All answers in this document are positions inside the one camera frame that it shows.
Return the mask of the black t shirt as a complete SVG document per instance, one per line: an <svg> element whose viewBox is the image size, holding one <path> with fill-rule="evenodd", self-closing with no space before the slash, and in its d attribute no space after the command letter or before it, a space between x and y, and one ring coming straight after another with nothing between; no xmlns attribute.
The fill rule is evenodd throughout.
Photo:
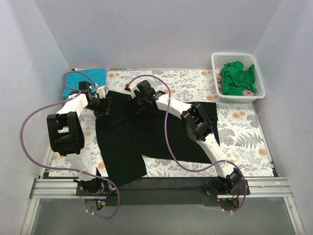
<svg viewBox="0 0 313 235"><path fill-rule="evenodd" d="M128 94L109 91L110 114L95 121L97 144L109 180L122 186L147 174L143 155L170 160L164 135L165 112L148 108L137 114ZM167 119L170 147L178 161L208 164L205 152L191 141L182 121L174 115Z"/></svg>

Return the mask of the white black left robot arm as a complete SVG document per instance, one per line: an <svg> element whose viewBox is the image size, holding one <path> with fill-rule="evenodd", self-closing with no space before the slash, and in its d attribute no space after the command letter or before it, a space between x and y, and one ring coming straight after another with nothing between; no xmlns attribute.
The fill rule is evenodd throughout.
<svg viewBox="0 0 313 235"><path fill-rule="evenodd" d="M96 178L100 173L88 157L83 155L85 137L79 120L84 109L93 111L96 117L109 114L110 99L106 98L108 88L101 86L91 90L91 83L81 81L78 91L71 91L65 105L55 114L47 116L47 128L50 146L53 152L64 156L72 167L79 170L79 179L75 180L82 190L98 196L104 190L104 183Z"/></svg>

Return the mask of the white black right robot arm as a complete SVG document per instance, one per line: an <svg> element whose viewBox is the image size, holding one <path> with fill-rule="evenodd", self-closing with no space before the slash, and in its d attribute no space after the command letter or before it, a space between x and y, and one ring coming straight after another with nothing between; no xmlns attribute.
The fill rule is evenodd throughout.
<svg viewBox="0 0 313 235"><path fill-rule="evenodd" d="M143 80L140 83L133 85L132 83L135 79L132 79L127 83L124 89L130 92L131 100L134 101L137 106L146 107L151 105L155 106L158 110L166 112L164 119L165 141L167 148L177 165L189 172L202 172L214 167L218 179L221 182L220 187L224 193L231 195L232 193L234 194L235 192L238 192L242 193L243 196L246 196L248 185L245 177L238 166L226 159L226 156L215 139L212 123L204 108L199 103L187 104L172 98L169 86L161 79L159 79L159 81L166 86L168 93L155 91L147 80ZM208 159L211 161L210 166L199 170L192 170L184 167L176 159L168 139L167 119L169 114L176 116L182 121L188 138L202 148Z"/></svg>

